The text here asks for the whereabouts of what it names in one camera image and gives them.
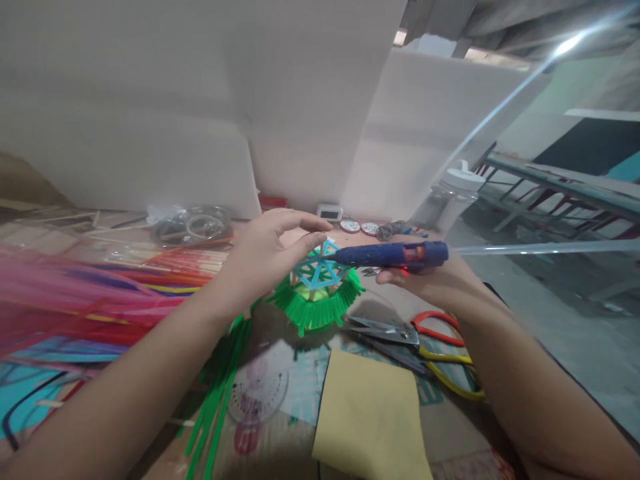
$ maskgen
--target scissors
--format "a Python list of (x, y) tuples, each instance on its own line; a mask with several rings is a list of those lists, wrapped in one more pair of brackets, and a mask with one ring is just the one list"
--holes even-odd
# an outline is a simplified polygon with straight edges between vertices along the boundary
[[(360, 324), (362, 326), (350, 325), (347, 326), (347, 330), (382, 354), (400, 362), (400, 364), (412, 370), (414, 373), (421, 376), (428, 376), (430, 373), (433, 373), (440, 382), (462, 398), (472, 401), (485, 400), (486, 395), (484, 390), (480, 389), (479, 391), (470, 391), (458, 387), (458, 385), (452, 382), (444, 373), (442, 373), (436, 364), (434, 364), (434, 362), (456, 363), (458, 365), (462, 365), (465, 369), (470, 371), (473, 378), (476, 378), (471, 358), (465, 355), (434, 353), (428, 351), (422, 346), (420, 342), (420, 334), (446, 342), (456, 347), (464, 347), (464, 340), (462, 339), (448, 337), (434, 330), (420, 326), (420, 322), (428, 317), (436, 317), (444, 320), (459, 332), (458, 324), (452, 316), (436, 311), (420, 313), (411, 321), (411, 326), (397, 326), (390, 323), (382, 323), (366, 318), (349, 316), (349, 320), (352, 323)], [(426, 363), (415, 355), (404, 355), (398, 352), (398, 350), (388, 345), (389, 342), (398, 343), (400, 345), (405, 345), (410, 349), (415, 349), (414, 353), (417, 353), (421, 359), (426, 360)]]

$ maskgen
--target small white device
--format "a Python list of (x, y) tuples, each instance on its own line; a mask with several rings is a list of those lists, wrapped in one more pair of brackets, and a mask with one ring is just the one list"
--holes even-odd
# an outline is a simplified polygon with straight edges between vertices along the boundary
[(330, 203), (318, 203), (315, 214), (330, 222), (339, 222), (342, 220), (343, 210), (340, 205), (332, 205)]

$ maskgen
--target bottle cap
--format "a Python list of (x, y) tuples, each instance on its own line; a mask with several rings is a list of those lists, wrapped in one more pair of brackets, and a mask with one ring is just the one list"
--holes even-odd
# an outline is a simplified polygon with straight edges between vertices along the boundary
[(442, 175), (442, 181), (450, 186), (467, 191), (478, 191), (485, 184), (485, 179), (481, 175), (476, 175), (469, 170), (469, 164), (466, 160), (458, 160), (461, 168), (447, 169)]

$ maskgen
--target plastic jar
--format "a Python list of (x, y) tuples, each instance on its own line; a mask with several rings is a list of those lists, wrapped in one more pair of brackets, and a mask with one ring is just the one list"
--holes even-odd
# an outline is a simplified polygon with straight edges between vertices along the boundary
[(447, 169), (431, 186), (431, 192), (409, 220), (409, 224), (446, 236), (458, 217), (478, 200), (478, 190), (485, 179), (469, 171), (466, 160), (458, 160), (461, 168)]

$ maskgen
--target black cable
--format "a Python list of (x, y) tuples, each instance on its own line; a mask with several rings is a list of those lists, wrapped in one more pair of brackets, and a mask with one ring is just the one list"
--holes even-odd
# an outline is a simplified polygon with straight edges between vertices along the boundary
[(50, 385), (51, 383), (55, 382), (56, 380), (58, 380), (58, 378), (64, 377), (66, 374), (67, 374), (67, 372), (60, 372), (57, 375), (54, 375), (53, 377), (51, 377), (46, 382), (44, 382), (42, 385), (38, 385), (36, 388), (34, 388), (34, 390), (31, 390), (28, 394), (26, 394), (24, 397), (22, 397), (20, 400), (18, 400), (18, 402), (16, 402), (16, 404), (14, 406), (12, 406), (10, 408), (10, 410), (5, 414), (4, 418), (2, 418), (2, 431), (5, 433), (5, 436), (7, 437), (7, 440), (9, 441), (9, 444), (10, 444), (11, 449), (13, 451), (17, 451), (18, 448), (20, 448), (20, 445), (18, 444), (18, 440), (16, 440), (13, 432), (11, 431), (11, 426), (9, 425), (9, 420), (11, 419), (11, 414), (13, 412), (15, 412), (16, 409), (20, 405), (22, 405), (26, 400), (28, 400), (28, 398), (30, 398), (31, 396), (33, 396), (36, 393), (38, 393), (40, 390), (45, 388), (47, 385)]

